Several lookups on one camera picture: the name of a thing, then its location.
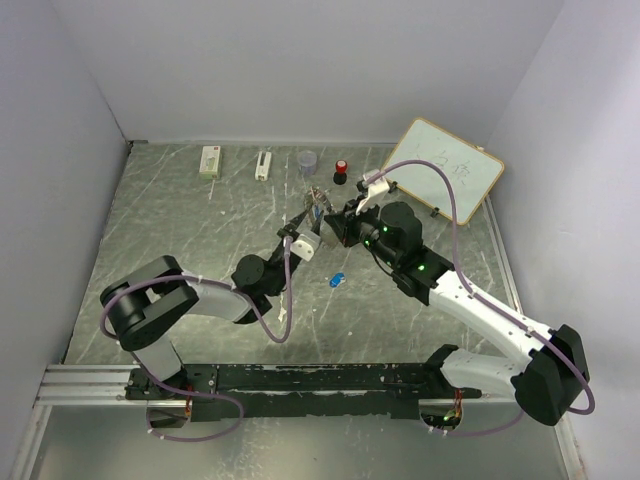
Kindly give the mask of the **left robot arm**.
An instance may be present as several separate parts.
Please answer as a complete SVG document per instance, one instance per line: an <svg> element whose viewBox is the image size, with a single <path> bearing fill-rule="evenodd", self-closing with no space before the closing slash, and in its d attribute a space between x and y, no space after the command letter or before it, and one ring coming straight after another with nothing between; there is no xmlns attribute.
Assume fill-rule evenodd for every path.
<svg viewBox="0 0 640 480"><path fill-rule="evenodd" d="M185 315L258 322L273 342L285 342L293 323L293 273L320 245L320 215L311 228L301 228L313 213L306 209L278 231L280 241L269 258L243 257L230 284L187 272L171 255L130 273L100 295L101 332L151 373L150 386L165 399L178 397L187 385L186 369L168 338Z"/></svg>

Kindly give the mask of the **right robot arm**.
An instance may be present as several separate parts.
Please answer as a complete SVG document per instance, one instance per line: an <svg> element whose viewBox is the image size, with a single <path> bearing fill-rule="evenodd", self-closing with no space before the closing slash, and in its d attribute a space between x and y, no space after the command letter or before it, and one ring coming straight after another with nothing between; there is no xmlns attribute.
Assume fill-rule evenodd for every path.
<svg viewBox="0 0 640 480"><path fill-rule="evenodd" d="M443 398L472 388L515 399L533 420L556 425L589 383L579 333L553 329L496 300L472 284L452 262L425 246L422 224L404 202L362 213L355 202L325 218L340 243L362 245L387 265L398 289L422 304L462 321L500 352L500 357L446 347L424 374L426 390Z"/></svg>

